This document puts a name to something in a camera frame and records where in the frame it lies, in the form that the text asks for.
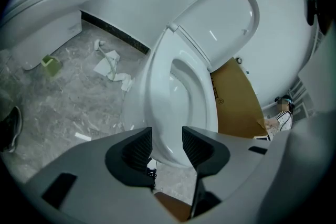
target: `smart toilet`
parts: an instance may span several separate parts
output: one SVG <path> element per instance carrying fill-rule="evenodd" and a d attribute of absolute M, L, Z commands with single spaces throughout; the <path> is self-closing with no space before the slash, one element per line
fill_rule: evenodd
<path fill-rule="evenodd" d="M 88 0 L 10 0 L 0 22 L 0 49 L 26 70 L 81 32 L 78 6 Z"/>
<path fill-rule="evenodd" d="M 196 0 L 170 22 L 126 94 L 125 130 L 152 127 L 152 158 L 191 167 L 182 126 L 218 131 L 210 73 L 236 54 L 259 24 L 256 0 Z"/>

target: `toilet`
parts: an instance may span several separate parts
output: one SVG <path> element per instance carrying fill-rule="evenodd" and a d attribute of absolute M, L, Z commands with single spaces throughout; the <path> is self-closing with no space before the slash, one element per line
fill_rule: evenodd
<path fill-rule="evenodd" d="M 210 73 L 248 43 L 258 24 L 256 0 L 196 0 L 167 25 L 121 114 L 126 131 L 152 127 L 153 159 L 192 166 L 182 148 L 182 126 L 218 131 Z"/>
<path fill-rule="evenodd" d="M 10 0 L 0 22 L 0 49 L 29 70 L 79 34 L 79 5 L 88 0 Z"/>

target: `toilet bowl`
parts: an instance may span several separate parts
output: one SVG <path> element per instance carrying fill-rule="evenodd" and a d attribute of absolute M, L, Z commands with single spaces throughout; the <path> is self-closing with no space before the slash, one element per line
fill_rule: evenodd
<path fill-rule="evenodd" d="M 258 24 L 256 0 L 196 0 L 168 24 L 142 62 L 121 114 L 125 130 L 152 127 L 153 159 L 192 166 L 182 126 L 218 131 L 210 72 L 247 44 Z"/>
<path fill-rule="evenodd" d="M 81 32 L 79 5 L 88 0 L 10 0 L 0 22 L 0 49 L 26 70 Z"/>

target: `person's leg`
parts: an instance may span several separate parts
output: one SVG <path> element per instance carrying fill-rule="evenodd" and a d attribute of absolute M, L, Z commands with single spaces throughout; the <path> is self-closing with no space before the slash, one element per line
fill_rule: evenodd
<path fill-rule="evenodd" d="M 20 109 L 15 106 L 10 114 L 0 122 L 0 151 L 13 152 L 15 140 L 22 129 L 22 116 Z"/>

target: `marble floor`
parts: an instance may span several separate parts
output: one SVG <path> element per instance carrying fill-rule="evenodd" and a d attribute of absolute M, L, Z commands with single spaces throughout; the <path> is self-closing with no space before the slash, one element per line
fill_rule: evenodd
<path fill-rule="evenodd" d="M 71 147 L 83 143 L 81 133 L 93 140 L 122 132 L 120 113 L 125 92 L 121 82 L 111 82 L 94 72 L 103 58 L 94 51 L 96 39 L 106 41 L 105 52 L 120 55 L 118 73 L 136 75 L 144 54 L 104 30 L 82 21 L 82 33 L 55 51 L 62 62 L 50 78 L 41 65 L 25 71 L 8 50 L 0 51 L 0 119 L 13 106 L 23 114 L 23 130 L 14 153 L 2 158 L 13 176 L 26 182 Z M 188 204 L 192 203 L 196 172 L 157 165 L 156 189 Z"/>

